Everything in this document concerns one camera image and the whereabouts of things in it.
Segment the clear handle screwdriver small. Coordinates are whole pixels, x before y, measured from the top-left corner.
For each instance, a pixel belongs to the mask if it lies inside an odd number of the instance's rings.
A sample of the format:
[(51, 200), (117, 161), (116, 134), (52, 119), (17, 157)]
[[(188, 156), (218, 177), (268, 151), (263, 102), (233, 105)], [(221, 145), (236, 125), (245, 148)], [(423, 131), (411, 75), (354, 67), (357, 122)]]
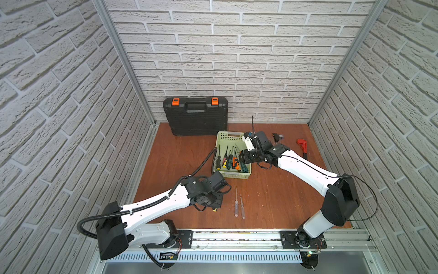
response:
[(240, 196), (240, 206), (241, 206), (241, 216), (242, 216), (242, 219), (245, 219), (246, 215), (245, 215), (245, 208), (244, 208), (244, 203), (243, 203), (242, 196)]

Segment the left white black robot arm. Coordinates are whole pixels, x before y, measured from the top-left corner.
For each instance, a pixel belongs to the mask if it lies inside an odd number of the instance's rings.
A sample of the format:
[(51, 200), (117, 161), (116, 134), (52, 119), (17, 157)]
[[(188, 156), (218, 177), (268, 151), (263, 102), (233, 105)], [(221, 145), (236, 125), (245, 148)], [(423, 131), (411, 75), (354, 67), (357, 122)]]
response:
[(215, 172), (210, 177), (182, 177), (168, 192), (141, 202), (108, 204), (96, 223), (100, 258), (112, 259), (136, 244), (173, 246), (179, 236), (173, 221), (153, 224), (153, 220), (189, 206), (217, 210), (230, 190), (223, 175)]

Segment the black yellow dotted screwdriver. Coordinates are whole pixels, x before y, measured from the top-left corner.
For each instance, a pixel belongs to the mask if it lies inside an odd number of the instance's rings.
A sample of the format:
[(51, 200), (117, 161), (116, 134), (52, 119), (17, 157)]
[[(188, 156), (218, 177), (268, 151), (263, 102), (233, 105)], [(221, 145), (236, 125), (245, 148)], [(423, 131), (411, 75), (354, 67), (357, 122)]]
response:
[(215, 169), (220, 170), (222, 167), (221, 164), (221, 156), (220, 156), (220, 145), (217, 147), (217, 156), (216, 156), (216, 162), (215, 162)]

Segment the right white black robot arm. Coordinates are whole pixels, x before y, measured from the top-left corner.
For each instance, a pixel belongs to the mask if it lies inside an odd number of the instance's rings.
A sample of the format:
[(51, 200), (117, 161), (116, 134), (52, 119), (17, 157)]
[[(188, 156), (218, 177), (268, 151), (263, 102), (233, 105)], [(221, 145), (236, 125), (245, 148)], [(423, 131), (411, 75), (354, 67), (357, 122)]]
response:
[(297, 176), (324, 197), (321, 209), (300, 225), (295, 243), (310, 248), (317, 239), (333, 227), (342, 227), (360, 206), (357, 188), (351, 175), (337, 175), (299, 156), (287, 146), (272, 144), (262, 131), (245, 132), (246, 148), (239, 160), (246, 163), (268, 163)]

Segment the orange handle screwdriver slim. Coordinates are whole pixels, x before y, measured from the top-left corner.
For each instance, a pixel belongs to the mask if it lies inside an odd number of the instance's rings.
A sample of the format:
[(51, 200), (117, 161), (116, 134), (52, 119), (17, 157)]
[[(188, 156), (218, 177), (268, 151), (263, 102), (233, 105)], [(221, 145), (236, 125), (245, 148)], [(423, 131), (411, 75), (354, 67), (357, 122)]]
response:
[(239, 165), (238, 163), (239, 163), (239, 161), (238, 161), (238, 153), (237, 153), (237, 149), (234, 147), (233, 150), (234, 150), (233, 168), (234, 168), (234, 169), (238, 169), (238, 165)]

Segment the clear handle screwdriver large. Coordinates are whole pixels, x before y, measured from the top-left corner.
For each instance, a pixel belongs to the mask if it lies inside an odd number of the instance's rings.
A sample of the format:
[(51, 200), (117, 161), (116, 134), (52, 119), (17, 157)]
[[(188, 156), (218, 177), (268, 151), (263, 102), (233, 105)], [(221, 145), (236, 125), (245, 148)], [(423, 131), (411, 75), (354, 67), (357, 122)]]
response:
[(235, 217), (238, 218), (239, 216), (239, 204), (238, 204), (238, 189), (235, 188)]

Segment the orange black stubby screwdriver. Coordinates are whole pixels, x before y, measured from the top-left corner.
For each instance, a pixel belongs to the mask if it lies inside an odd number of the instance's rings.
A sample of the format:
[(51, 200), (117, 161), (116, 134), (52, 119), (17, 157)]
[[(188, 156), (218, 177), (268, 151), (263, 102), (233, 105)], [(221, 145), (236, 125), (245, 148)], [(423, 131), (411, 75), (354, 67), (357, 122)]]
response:
[(238, 163), (238, 158), (236, 158), (236, 157), (233, 157), (233, 160), (232, 160), (232, 169), (236, 169), (236, 164)]

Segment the green black large screwdriver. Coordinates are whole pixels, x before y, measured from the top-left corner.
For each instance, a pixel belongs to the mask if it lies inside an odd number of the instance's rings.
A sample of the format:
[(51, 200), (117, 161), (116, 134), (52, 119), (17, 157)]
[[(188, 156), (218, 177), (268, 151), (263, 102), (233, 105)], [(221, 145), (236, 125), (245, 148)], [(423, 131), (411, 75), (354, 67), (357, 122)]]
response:
[(241, 168), (241, 171), (244, 173), (248, 173), (248, 171), (249, 171), (248, 167), (246, 166), (246, 164), (243, 161), (240, 161), (240, 168)]

